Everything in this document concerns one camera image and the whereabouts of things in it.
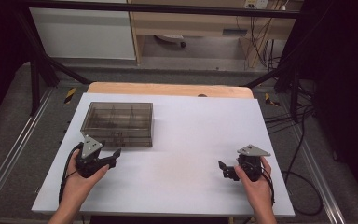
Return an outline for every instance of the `transparent plastic box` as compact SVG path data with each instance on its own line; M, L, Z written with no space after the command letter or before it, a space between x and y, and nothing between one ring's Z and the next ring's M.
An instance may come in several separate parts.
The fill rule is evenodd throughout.
M80 131L107 147L152 147L153 104L92 102Z

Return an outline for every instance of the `white wall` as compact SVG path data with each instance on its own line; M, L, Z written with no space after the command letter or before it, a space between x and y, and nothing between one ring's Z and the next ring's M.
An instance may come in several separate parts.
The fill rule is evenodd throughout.
M135 60L128 12L31 8L31 13L51 57Z

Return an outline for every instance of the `white table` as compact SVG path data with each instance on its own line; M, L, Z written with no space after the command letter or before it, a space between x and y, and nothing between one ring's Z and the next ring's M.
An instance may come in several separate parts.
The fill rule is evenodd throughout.
M58 207L63 166L83 136L90 102L153 103L153 147L122 148L117 167L94 187L81 212L116 216L238 217L252 215L241 182L223 177L218 161L236 163L249 144L271 153L274 213L293 216L262 114L255 99L85 93L34 202L33 211ZM100 158L112 155L103 149Z

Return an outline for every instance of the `gray floor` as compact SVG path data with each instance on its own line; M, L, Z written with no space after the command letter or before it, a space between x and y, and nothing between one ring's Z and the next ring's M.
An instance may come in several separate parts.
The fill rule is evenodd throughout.
M266 72L262 68L257 68L252 72L248 70L243 73L245 61L239 50L238 39L188 37L186 42L186 49L181 49L178 45L161 42L149 36L146 39L144 63L140 66L126 65L113 68L113 66L99 64L86 68L75 67L74 70L84 77L98 81L228 86L247 83ZM213 43L213 46L203 47L205 43ZM191 62L188 61L189 55L192 55ZM173 64L181 66L172 68ZM60 78L62 83L53 91L44 115L36 125L6 184L0 191L0 221L4 220L3 223L25 223L25 220L36 223L37 220L49 219L49 216L31 211L36 190L42 185L48 168L54 160L60 141L65 135L64 130L68 127L68 121L71 120L76 110L81 93L87 90L87 86L77 85L73 100L66 105L63 100L73 80L63 74L60 74ZM273 101L280 101L287 97L286 94L281 96L275 94L272 89L273 84L274 80L269 80L261 87L254 89L255 97L259 100L265 118L285 113L282 106L265 103L266 92L270 94ZM303 105L309 103L304 98L300 101ZM0 107L0 164L27 122L30 109L30 71L28 66L23 66L18 71ZM268 131L272 133L285 125L287 124L268 128ZM317 117L307 118L305 129L307 142L317 162L323 168L323 174L346 222L358 223L358 185L350 170L346 164L333 160L332 152ZM270 139L280 168L286 170L297 146L293 129L272 133ZM296 158L293 171L311 180L301 155ZM288 189L292 194L291 200L294 207L307 212L314 211L318 207L315 192L305 182L290 177ZM310 217L297 213L295 217L282 218L279 222L329 223L330 221L323 210L317 216ZM236 223L241 223L241 218L238 218Z

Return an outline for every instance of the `human hand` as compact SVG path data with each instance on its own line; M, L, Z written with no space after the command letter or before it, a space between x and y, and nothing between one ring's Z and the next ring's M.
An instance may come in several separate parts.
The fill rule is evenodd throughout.
M49 223L71 223L94 185L103 178L109 169L109 165L105 165L94 175L84 178L76 171L75 167L78 153L79 149L75 150L69 160L62 200L57 212Z
M260 160L265 169L264 174L266 176L270 176L271 167L269 166L269 163L264 157L261 157ZM275 216L272 212L271 188L267 179L264 176L260 176L257 181L252 182L239 165L235 166L234 169L235 173L237 173L237 176L240 178L243 187L245 188L249 204L254 209L258 222L276 222Z

